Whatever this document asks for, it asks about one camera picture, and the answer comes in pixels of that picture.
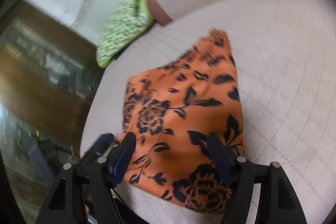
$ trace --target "black flower pattern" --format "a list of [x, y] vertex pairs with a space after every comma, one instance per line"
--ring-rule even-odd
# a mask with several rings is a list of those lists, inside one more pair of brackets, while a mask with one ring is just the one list
[[217, 47], [225, 47], [225, 40], [224, 40], [224, 36], [221, 35], [220, 31], [214, 30], [211, 34], [214, 38], [213, 43], [217, 46]]
[[232, 55], [229, 56], [229, 59], [232, 62], [232, 64], [236, 67], [236, 63], [235, 63], [235, 60], [233, 59]]
[[127, 125], [130, 123], [133, 110], [140, 99], [140, 96], [137, 93], [132, 93], [129, 97], [127, 102], [124, 104], [124, 111], [123, 111], [123, 128], [125, 129]]
[[144, 106], [138, 113], [137, 128], [140, 133], [150, 132], [151, 135], [162, 131], [163, 117], [169, 108], [169, 101], [154, 99], [149, 105]]
[[181, 60], [186, 59], [186, 58], [188, 58], [191, 54], [192, 54], [192, 51], [191, 51], [191, 50], [188, 50], [188, 51], [186, 51], [184, 54], [182, 54], [182, 55], [180, 56], [180, 59], [181, 59]]
[[158, 69], [163, 69], [163, 70], [171, 70], [171, 69], [176, 69], [176, 64], [178, 61], [173, 61], [168, 63], [167, 65], [164, 65], [162, 67], [158, 67]]
[[199, 81], [207, 81], [209, 78], [209, 75], [200, 73], [199, 71], [194, 71], [194, 77]]
[[223, 212], [225, 202], [231, 196], [231, 190], [225, 188], [210, 164], [199, 165], [188, 179], [174, 181], [173, 187], [175, 198], [200, 213]]
[[221, 60], [226, 59], [225, 56], [223, 56], [223, 55], [216, 56], [215, 58], [212, 58], [210, 56], [210, 58], [211, 59], [208, 61], [208, 66], [209, 67], [217, 66], [221, 62]]
[[235, 101], [239, 101], [240, 98], [239, 98], [239, 93], [238, 93], [238, 89], [234, 86], [233, 90], [230, 91], [228, 94], [229, 98], [231, 98], [232, 100], [235, 100]]

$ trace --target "green patterned cushion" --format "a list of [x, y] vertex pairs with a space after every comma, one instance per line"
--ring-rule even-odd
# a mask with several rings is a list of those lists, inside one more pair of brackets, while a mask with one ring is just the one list
[[107, 67], [119, 51], [142, 35], [153, 22], [146, 0], [121, 0], [109, 18], [97, 47], [98, 65]]

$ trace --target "metal screw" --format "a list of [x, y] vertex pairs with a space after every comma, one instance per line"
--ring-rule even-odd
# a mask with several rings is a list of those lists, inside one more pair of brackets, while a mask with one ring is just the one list
[[280, 162], [278, 161], [274, 161], [272, 162], [272, 165], [275, 167], [275, 168], [279, 168], [281, 166]]
[[71, 166], [72, 166], [72, 164], [68, 162], [68, 163], [66, 163], [66, 164], [63, 165], [63, 169], [64, 170], [68, 170], [68, 169], [71, 168]]
[[97, 159], [97, 161], [98, 161], [100, 164], [102, 164], [102, 163], [104, 163], [104, 162], [106, 161], [106, 157], [99, 157], [99, 158]]
[[246, 162], [246, 158], [243, 157], [243, 156], [239, 156], [239, 157], [237, 158], [237, 161], [243, 163], [243, 162]]

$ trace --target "orange floral cloth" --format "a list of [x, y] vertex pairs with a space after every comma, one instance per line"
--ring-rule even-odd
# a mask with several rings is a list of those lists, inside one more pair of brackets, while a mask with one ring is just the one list
[[216, 132], [243, 153], [237, 71], [226, 32], [211, 30], [178, 60], [130, 77], [122, 141], [136, 136], [124, 180], [197, 212], [223, 212], [232, 191], [220, 180], [207, 150]]

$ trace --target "white cushion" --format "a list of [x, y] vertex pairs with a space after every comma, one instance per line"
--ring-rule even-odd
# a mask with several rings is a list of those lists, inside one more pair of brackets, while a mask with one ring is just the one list
[[[221, 28], [237, 65], [247, 157], [265, 165], [279, 161], [307, 222], [322, 223], [336, 202], [335, 26], [334, 0], [222, 0], [154, 26], [107, 67], [81, 154], [100, 133], [121, 133], [129, 76], [174, 60], [211, 27]], [[150, 223], [216, 224], [221, 218], [120, 187], [130, 207]], [[257, 204], [254, 196], [247, 223], [254, 223]]]

